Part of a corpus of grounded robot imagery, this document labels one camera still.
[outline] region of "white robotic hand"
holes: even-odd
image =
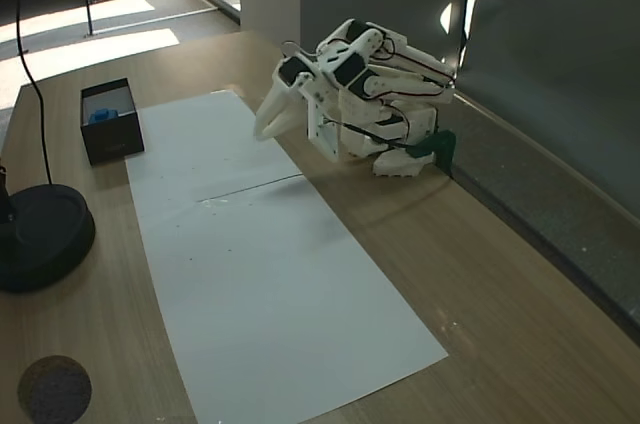
[[[280,62],[255,135],[277,137],[306,119],[309,140],[333,162],[340,141],[358,157],[381,153],[376,175],[416,176],[434,161],[449,173],[455,136],[439,131],[434,106],[451,101],[454,73],[406,37],[349,20],[319,44],[315,62],[301,53]]]

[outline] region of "black round base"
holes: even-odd
[[[15,238],[0,241],[0,290],[42,289],[80,265],[96,228],[78,191],[44,185],[20,191],[10,200],[18,217]]]

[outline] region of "paper sheet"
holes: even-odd
[[[141,120],[127,168],[200,424],[294,424],[446,357],[277,143],[253,141],[237,96]]]

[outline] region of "black circular pad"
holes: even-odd
[[[15,238],[0,241],[0,290],[29,292],[53,284],[85,258],[95,237],[93,216],[70,187],[43,185],[10,197]]]
[[[86,412],[92,386],[87,371],[64,356],[40,359],[18,385],[18,400],[34,424],[73,424]]]

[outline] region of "black box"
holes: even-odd
[[[129,81],[100,84],[82,90],[80,129],[91,165],[144,151],[138,112]],[[90,123],[97,111],[117,111],[117,117]]]

